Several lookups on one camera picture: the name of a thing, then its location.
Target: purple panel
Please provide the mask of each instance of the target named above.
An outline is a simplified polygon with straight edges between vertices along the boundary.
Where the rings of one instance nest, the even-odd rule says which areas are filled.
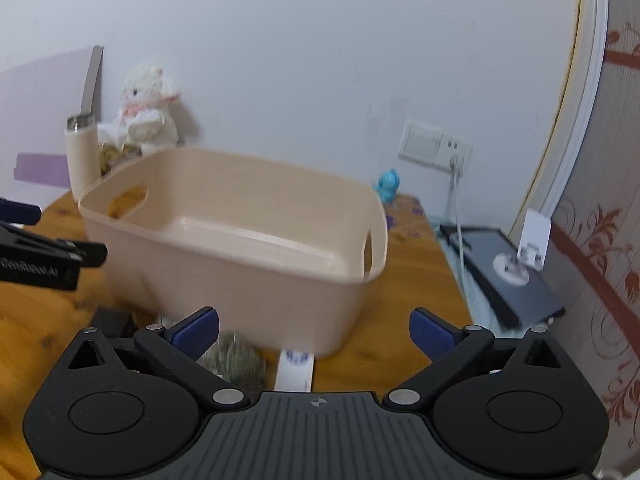
[[[18,153],[15,159],[14,180],[71,188],[66,155],[47,153]]]

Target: white door frame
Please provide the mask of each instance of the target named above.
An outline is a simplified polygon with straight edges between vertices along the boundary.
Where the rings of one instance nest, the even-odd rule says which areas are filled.
[[[608,15],[609,0],[580,0],[574,54],[558,118],[509,236],[516,245],[527,209],[550,217],[574,168],[598,89]]]

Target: light switch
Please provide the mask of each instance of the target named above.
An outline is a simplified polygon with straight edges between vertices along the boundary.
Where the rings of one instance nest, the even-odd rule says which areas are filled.
[[[421,164],[433,164],[442,133],[442,129],[437,126],[408,121],[398,154]]]

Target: stuffed toy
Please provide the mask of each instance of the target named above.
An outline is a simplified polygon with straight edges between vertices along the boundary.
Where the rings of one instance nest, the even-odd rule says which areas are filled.
[[[169,106],[178,100],[172,81],[157,67],[137,66],[127,74],[118,117],[113,124],[98,124],[103,146],[117,150],[140,147],[148,155],[178,144]]]

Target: metal thermos lid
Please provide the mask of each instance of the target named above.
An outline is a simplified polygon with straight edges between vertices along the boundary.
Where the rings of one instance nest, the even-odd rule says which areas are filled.
[[[72,115],[66,120],[66,129],[71,132],[76,132],[82,128],[93,126],[94,124],[95,117],[93,114]]]

